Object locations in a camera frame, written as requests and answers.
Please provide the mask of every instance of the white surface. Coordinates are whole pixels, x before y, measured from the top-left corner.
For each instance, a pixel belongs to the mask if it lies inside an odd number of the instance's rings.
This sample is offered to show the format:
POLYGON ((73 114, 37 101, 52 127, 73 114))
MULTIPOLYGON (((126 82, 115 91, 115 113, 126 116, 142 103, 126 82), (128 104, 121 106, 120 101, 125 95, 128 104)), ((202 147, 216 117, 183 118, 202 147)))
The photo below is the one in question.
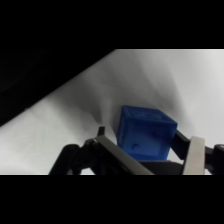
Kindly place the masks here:
POLYGON ((223 143, 223 61, 224 50, 115 51, 1 127, 0 174, 48 174, 65 145, 99 125, 115 142, 122 105, 160 109, 188 138, 223 143))

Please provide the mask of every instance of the white backdrop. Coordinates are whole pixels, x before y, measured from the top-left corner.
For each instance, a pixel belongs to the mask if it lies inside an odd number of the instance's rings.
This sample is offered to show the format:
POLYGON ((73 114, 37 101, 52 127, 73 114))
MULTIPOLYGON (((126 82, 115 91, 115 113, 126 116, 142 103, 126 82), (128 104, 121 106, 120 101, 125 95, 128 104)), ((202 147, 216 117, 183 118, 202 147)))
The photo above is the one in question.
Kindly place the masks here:
POLYGON ((116 142, 122 105, 160 109, 187 137, 224 143, 223 62, 224 50, 116 50, 0 128, 0 174, 48 174, 100 125, 116 142))

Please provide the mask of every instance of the black background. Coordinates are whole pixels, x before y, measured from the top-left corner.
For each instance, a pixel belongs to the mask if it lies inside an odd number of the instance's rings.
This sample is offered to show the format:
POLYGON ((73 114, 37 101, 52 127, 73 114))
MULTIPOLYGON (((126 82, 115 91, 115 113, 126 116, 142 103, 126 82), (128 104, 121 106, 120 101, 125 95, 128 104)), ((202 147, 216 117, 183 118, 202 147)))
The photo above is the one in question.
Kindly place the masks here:
POLYGON ((114 49, 0 49, 0 126, 114 49))

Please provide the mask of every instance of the blue block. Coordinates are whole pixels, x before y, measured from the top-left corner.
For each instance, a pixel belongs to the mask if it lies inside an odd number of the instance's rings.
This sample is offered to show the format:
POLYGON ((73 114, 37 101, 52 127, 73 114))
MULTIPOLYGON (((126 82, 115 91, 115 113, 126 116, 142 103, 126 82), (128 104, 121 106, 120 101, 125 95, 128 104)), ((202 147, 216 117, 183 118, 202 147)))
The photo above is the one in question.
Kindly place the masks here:
POLYGON ((123 106, 118 147, 137 161, 167 160, 177 125, 159 110, 123 106))

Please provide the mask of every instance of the blue cube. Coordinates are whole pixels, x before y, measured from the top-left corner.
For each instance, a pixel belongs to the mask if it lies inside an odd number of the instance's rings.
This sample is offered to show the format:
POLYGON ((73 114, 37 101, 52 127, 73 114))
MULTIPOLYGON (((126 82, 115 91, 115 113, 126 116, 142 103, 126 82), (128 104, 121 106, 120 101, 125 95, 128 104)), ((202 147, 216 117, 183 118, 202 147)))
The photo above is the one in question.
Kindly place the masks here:
POLYGON ((123 106, 118 147, 137 161, 167 160, 177 125, 159 110, 123 106))

